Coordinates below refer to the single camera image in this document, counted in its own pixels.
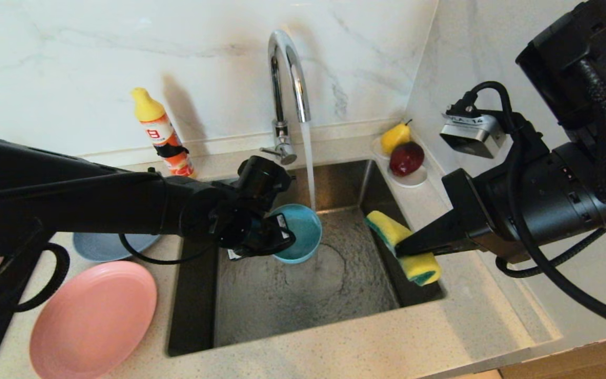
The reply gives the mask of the stainless steel sink basin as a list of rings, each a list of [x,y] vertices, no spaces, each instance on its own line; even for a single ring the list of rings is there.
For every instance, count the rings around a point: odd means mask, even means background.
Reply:
[[[170,357],[440,300],[418,286],[365,223],[378,210],[406,219],[373,160],[314,168],[322,238],[300,264],[275,257],[232,262],[225,250],[184,240],[166,352]]]

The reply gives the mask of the yellow-capped orange dish soap bottle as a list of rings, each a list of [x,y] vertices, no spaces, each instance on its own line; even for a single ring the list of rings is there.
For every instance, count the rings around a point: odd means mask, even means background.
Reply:
[[[144,88],[132,89],[132,97],[135,102],[135,117],[170,174],[195,177],[190,152],[180,141],[164,106],[154,100]]]

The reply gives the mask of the dark red apple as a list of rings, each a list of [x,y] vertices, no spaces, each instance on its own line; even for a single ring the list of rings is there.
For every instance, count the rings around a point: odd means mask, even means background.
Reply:
[[[406,142],[391,153],[389,169],[392,175],[406,177],[418,170],[424,162],[424,150],[416,142]]]

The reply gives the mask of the chrome gooseneck faucet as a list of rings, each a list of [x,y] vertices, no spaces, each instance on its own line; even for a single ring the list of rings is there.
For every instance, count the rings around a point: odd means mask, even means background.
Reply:
[[[310,101],[306,88],[305,74],[294,42],[283,29],[271,32],[268,41],[268,66],[271,80],[272,105],[274,106],[274,148],[261,148],[262,153],[276,156],[284,166],[291,165],[297,159],[289,133],[288,120],[285,117],[283,103],[282,75],[289,79],[294,97],[294,106],[298,122],[306,123],[312,119]]]

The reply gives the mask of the black braided right arm sleeve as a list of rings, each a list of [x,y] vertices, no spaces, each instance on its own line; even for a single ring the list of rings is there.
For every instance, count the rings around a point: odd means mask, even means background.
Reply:
[[[593,65],[587,58],[582,58],[575,64],[577,71],[582,75],[586,82],[588,94],[591,97],[592,103],[598,108],[598,115],[595,119],[597,129],[597,157],[595,159],[595,194],[596,197],[606,204],[606,84],[602,77],[594,69]],[[559,256],[555,257],[549,263],[553,266],[559,266],[565,263],[584,248],[591,245],[592,242],[598,240],[602,235],[606,234],[606,227],[602,226],[583,240],[569,248]],[[496,258],[496,266],[503,274],[512,278],[527,278],[543,273],[539,266],[524,270],[512,270],[507,267],[508,262],[500,257]]]

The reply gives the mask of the blue-grey plate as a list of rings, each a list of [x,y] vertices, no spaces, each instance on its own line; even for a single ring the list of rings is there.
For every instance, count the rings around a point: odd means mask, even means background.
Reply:
[[[161,235],[126,234],[130,246],[142,253],[158,242]],[[132,255],[122,245],[118,234],[75,233],[74,248],[79,256],[91,262],[111,262],[127,259]]]

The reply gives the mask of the small white dish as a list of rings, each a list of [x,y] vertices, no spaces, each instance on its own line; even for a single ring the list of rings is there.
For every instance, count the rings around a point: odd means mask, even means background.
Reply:
[[[371,144],[371,150],[373,155],[378,159],[378,165],[384,169],[385,173],[387,173],[392,182],[404,188],[416,188],[425,183],[425,181],[428,179],[428,171],[424,164],[424,150],[414,141],[409,141],[406,143],[407,148],[412,149],[413,146],[417,146],[418,151],[421,152],[421,154],[419,154],[422,156],[421,165],[419,165],[417,170],[414,170],[406,176],[398,176],[395,175],[390,168],[390,155],[384,153],[381,144],[381,137],[375,137]]]

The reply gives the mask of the teal bowl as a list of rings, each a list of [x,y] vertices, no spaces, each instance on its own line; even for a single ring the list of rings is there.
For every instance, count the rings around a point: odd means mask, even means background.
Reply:
[[[317,213],[301,204],[286,204],[274,209],[271,215],[274,214],[283,214],[286,228],[296,238],[291,247],[274,254],[274,257],[286,264],[300,264],[313,257],[322,238],[322,225]]]

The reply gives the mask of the light wooden cabinet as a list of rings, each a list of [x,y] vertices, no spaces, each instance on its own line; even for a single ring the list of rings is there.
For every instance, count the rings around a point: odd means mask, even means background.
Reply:
[[[499,369],[502,379],[606,379],[606,341]]]

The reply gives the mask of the yellow fish-shaped sponge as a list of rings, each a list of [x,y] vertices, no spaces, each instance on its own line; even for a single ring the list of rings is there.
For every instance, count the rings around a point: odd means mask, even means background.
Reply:
[[[364,221],[395,257],[408,281],[418,286],[439,281],[441,267],[433,253],[397,256],[397,245],[413,235],[412,230],[380,211],[372,211]]]

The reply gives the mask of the pink plate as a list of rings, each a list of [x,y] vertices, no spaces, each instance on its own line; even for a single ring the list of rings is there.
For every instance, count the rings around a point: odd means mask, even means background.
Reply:
[[[29,343],[41,379],[99,379],[139,345],[158,302],[151,273],[135,262],[106,262],[61,286],[44,306]]]

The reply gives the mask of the yellow pear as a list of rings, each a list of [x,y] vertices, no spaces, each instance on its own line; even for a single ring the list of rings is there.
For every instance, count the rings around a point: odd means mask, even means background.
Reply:
[[[410,122],[399,123],[380,137],[381,152],[385,156],[390,156],[397,146],[411,141]]]

